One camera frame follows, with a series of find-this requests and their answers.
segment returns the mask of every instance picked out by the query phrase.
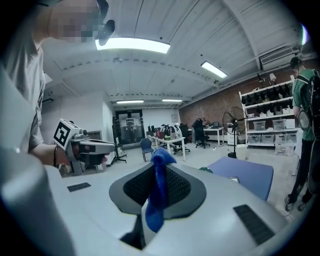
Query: doorway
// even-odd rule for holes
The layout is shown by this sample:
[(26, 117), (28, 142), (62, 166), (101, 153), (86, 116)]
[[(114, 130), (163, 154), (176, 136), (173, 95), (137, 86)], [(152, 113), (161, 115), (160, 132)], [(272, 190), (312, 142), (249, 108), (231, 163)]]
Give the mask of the doorway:
[(122, 145), (140, 143), (145, 138), (142, 110), (116, 111), (119, 120), (121, 136), (119, 142)]

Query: person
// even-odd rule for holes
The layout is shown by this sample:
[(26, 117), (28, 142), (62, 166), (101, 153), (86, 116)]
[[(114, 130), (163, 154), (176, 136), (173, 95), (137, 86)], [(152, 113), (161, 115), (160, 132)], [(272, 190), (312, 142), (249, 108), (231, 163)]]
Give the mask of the person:
[[(295, 117), (298, 117), (298, 113), (302, 107), (302, 95), (301, 90), (303, 85), (306, 83), (303, 80), (308, 81), (311, 77), (315, 75), (313, 69), (305, 68), (303, 62), (298, 58), (292, 58), (290, 62), (291, 68), (294, 72), (294, 77), (296, 78), (293, 87), (292, 87), (292, 94), (293, 94), (293, 114)], [(290, 212), (295, 202), (298, 199), (298, 195), (300, 194), (301, 190), (304, 187), (304, 184), (307, 181), (308, 173), (309, 173), (309, 166), (310, 166), (310, 159), (311, 159), (311, 152), (312, 146), (315, 140), (315, 136), (311, 127), (308, 130), (303, 131), (302, 134), (302, 147), (301, 147), (301, 158), (300, 164), (298, 168), (298, 172), (296, 175), (296, 180), (292, 189), (292, 192), (286, 196), (284, 199), (284, 210), (286, 212)], [(306, 203), (312, 198), (312, 194), (310, 193), (309, 189), (307, 188), (304, 196), (302, 197), (302, 203), (298, 206), (298, 210), (302, 211)]]
[[(44, 144), (39, 128), (45, 90), (42, 44), (47, 38), (69, 42), (78, 42), (81, 38), (81, 42), (86, 42), (83, 32), (86, 30), (85, 35), (90, 36), (98, 14), (96, 0), (62, 0), (53, 6), (38, 4), (34, 13), (23, 20), (1, 58), (12, 84), (35, 111), (20, 149), (45, 165), (70, 165), (70, 161), (62, 148)], [(79, 147), (73, 146), (72, 151), (77, 156)]]

